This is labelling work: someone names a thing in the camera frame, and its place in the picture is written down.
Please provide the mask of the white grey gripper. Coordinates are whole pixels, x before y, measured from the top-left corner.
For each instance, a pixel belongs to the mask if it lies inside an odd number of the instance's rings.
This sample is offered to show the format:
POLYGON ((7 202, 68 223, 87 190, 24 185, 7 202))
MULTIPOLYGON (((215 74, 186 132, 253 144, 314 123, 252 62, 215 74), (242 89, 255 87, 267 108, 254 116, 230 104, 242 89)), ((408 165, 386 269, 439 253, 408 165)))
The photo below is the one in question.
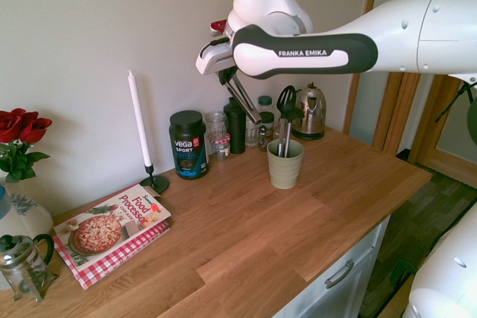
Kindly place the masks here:
POLYGON ((196 59, 196 68, 202 75, 218 73, 222 86, 228 83, 238 68, 233 59, 230 39, 216 39, 205 45, 196 59))

